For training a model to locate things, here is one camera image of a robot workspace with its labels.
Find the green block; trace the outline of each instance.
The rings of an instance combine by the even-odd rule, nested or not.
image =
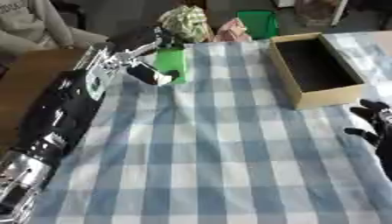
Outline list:
[[[186,60],[184,50],[159,50],[154,61],[154,67],[161,73],[165,73],[170,70],[178,70],[179,77],[173,82],[173,84],[182,84],[186,82]]]

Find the robotic arm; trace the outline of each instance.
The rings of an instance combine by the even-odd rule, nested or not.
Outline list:
[[[375,134],[354,128],[345,129],[345,132],[364,138],[376,148],[375,154],[379,157],[385,174],[392,181],[392,109],[380,101],[360,100],[360,105],[360,108],[351,108],[351,112],[370,123]]]
[[[73,71],[61,73],[33,103],[18,127],[17,143],[0,161],[0,223],[29,220],[36,198],[88,130],[120,69],[157,86],[179,77],[177,71],[163,74],[138,58],[178,42],[160,27],[152,33],[152,42],[132,51],[112,53],[111,43],[91,46]]]

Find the robot finger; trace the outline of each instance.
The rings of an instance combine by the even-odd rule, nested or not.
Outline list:
[[[380,138],[373,134],[372,132],[365,131],[364,129],[354,129],[354,128],[347,128],[345,129],[346,134],[348,135],[355,135],[364,138],[373,146],[377,146],[380,141]]]

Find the open box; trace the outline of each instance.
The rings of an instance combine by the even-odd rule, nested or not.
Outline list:
[[[296,109],[354,102],[364,80],[321,33],[274,37],[270,55]]]

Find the checkered tablecloth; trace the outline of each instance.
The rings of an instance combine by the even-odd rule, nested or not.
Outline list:
[[[327,37],[372,80],[388,59],[364,35]],[[342,131],[365,124],[350,105],[291,109],[267,49],[190,45],[188,82],[170,87],[119,75],[31,223],[392,223],[392,185],[373,149]],[[370,66],[355,65],[363,57]],[[390,102],[386,80],[364,96]]]

